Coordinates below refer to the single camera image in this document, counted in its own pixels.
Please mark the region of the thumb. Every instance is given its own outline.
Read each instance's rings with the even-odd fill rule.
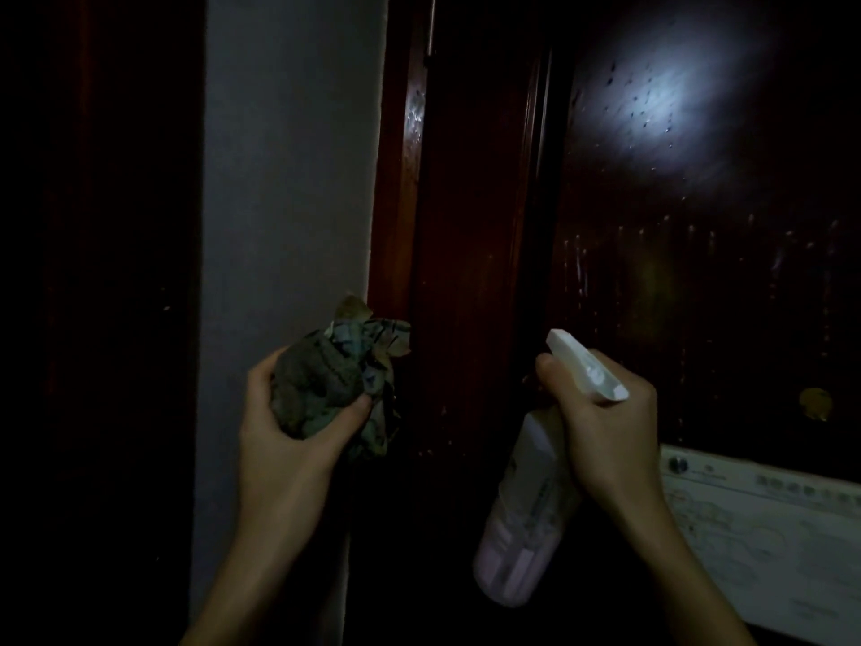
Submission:
[[[331,453],[333,461],[338,459],[350,438],[368,420],[371,406],[371,398],[367,394],[360,394],[355,401],[341,410],[326,428],[314,436],[314,439],[325,445],[324,448]]]
[[[548,353],[539,354],[535,358],[535,373],[542,385],[553,394],[562,408],[562,413],[571,419],[580,416],[587,409],[595,406],[574,384],[571,372],[557,358]]]

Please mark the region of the door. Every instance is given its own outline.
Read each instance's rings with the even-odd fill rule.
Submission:
[[[550,327],[650,379],[668,444],[858,480],[854,129],[833,9],[436,0],[414,235],[372,247],[370,303],[406,313],[414,338],[404,433],[353,534],[348,641],[668,640],[592,506],[525,608],[472,580]]]

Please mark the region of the hand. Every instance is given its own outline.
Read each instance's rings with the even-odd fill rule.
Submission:
[[[270,379],[283,351],[248,373],[236,536],[183,646],[247,641],[317,528],[341,451],[368,418],[371,399],[362,394],[313,437],[281,432],[270,410]]]
[[[658,399],[654,387],[600,351],[591,353],[628,389],[627,401],[596,406],[559,360],[541,354],[535,372],[559,402],[574,474],[625,530],[665,506],[658,469]]]
[[[316,435],[305,440],[286,435],[270,410],[270,379],[283,352],[279,349],[248,373],[239,430],[237,539],[269,550],[276,563],[292,562],[311,539],[332,470],[371,409],[370,397],[362,394]]]

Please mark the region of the wall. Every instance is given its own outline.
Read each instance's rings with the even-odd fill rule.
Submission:
[[[229,543],[245,371],[367,285],[387,0],[209,0],[191,613]]]

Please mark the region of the crumpled cloth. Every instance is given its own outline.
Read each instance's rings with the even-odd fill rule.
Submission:
[[[286,434],[305,439],[365,392],[374,404],[368,422],[347,446],[348,458],[385,456],[398,419],[391,359],[409,352],[407,322],[374,319],[364,301],[350,294],[328,327],[309,333],[278,358],[272,412]]]

